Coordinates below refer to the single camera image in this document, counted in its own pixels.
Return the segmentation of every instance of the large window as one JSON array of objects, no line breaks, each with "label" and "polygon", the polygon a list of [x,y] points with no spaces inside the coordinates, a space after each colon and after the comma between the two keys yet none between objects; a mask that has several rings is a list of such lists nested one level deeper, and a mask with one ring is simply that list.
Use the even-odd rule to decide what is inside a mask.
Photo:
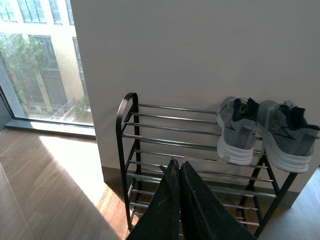
[{"label": "large window", "polygon": [[57,0],[49,0],[54,24],[62,25]]},{"label": "large window", "polygon": [[15,119],[93,125],[69,3],[0,0],[0,87]]},{"label": "large window", "polygon": [[3,0],[0,2],[0,16],[3,21],[16,21],[15,14],[9,0]]},{"label": "large window", "polygon": [[18,0],[25,23],[46,23],[40,0]]},{"label": "large window", "polygon": [[74,16],[73,16],[73,14],[72,14],[72,9],[71,9],[70,0],[65,0],[65,3],[66,3],[67,11],[68,11],[68,17],[69,17],[70,25],[74,25],[75,22],[74,22]]}]

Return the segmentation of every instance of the metal shoe rack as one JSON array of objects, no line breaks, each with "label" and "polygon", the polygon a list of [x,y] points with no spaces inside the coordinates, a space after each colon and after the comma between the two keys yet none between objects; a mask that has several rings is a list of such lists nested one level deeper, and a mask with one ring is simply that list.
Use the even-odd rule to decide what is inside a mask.
[{"label": "metal shoe rack", "polygon": [[[116,137],[129,230],[161,180],[159,166],[166,166],[171,157],[179,161],[189,156],[225,207],[259,237],[297,173],[283,172],[287,177],[279,186],[266,155],[258,159],[258,150],[251,165],[224,163],[213,145],[221,135],[215,117],[214,111],[140,104],[133,92],[125,96],[117,113]],[[256,137],[257,147],[261,140]]]}]

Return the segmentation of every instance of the gray sneaker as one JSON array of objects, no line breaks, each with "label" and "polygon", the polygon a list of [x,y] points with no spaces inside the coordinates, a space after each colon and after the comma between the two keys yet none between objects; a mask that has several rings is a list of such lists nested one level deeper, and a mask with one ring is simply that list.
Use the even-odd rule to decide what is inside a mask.
[{"label": "gray sneaker", "polygon": [[259,104],[249,98],[247,101],[233,96],[227,97],[216,114],[216,121],[222,129],[217,144],[220,158],[228,155],[229,162],[249,165],[252,162]]},{"label": "gray sneaker", "polygon": [[263,137],[265,152],[278,169],[305,173],[314,151],[320,128],[307,124],[304,108],[286,101],[263,101],[257,117],[257,132]]}]

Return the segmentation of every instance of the wooden floor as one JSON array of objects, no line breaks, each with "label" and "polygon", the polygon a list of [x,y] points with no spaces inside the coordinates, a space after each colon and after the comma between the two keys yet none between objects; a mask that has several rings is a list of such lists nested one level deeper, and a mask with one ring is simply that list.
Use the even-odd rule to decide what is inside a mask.
[{"label": "wooden floor", "polygon": [[[320,239],[320,170],[260,240]],[[103,183],[94,140],[0,132],[0,240],[124,240],[120,186]]]}]

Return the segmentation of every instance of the building window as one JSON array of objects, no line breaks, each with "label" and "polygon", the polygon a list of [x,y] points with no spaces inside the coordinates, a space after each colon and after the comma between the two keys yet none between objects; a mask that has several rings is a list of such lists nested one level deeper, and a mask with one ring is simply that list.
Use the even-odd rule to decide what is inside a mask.
[{"label": "building window", "polygon": [[0,1],[0,16],[3,21],[16,21],[15,14],[9,0]]},{"label": "building window", "polygon": [[40,74],[47,89],[51,106],[62,107],[67,103],[67,97],[51,38],[49,36],[37,36],[36,39],[42,43],[43,62],[40,67]]},{"label": "building window", "polygon": [[62,25],[57,0],[49,0],[53,22],[55,25]]},{"label": "building window", "polygon": [[18,0],[18,4],[25,23],[47,23],[40,0]]},{"label": "building window", "polygon": [[66,9],[68,11],[70,25],[75,25],[70,0],[65,0],[65,4],[66,4]]},{"label": "building window", "polygon": [[76,37],[73,37],[73,45],[74,45],[74,51],[75,51],[75,55],[76,55],[76,61],[78,63],[79,75],[80,75],[80,79],[81,79],[81,84],[82,84],[84,96],[87,98],[88,97],[87,85],[86,85],[86,81],[85,81],[84,69],[82,67],[78,40]]}]

